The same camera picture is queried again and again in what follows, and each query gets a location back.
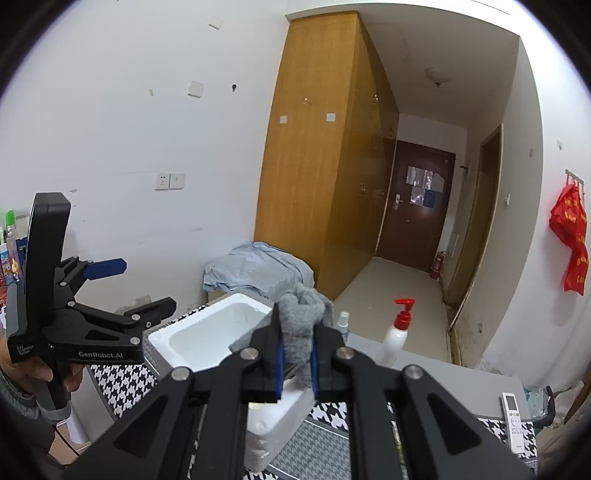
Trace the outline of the green sleeve left forearm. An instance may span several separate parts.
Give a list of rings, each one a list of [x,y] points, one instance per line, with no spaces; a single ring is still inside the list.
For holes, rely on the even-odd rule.
[[[55,439],[54,425],[41,415],[35,396],[18,387],[4,372],[1,402],[26,442],[39,454],[48,455]]]

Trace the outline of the person's left hand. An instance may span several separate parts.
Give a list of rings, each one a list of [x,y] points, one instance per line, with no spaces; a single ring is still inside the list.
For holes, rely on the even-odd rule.
[[[65,390],[75,392],[79,388],[83,379],[83,369],[82,365],[69,366],[69,372],[63,379]],[[53,371],[38,357],[13,363],[4,336],[1,337],[1,370],[13,384],[27,393],[33,392],[34,380],[50,382],[53,379]]]

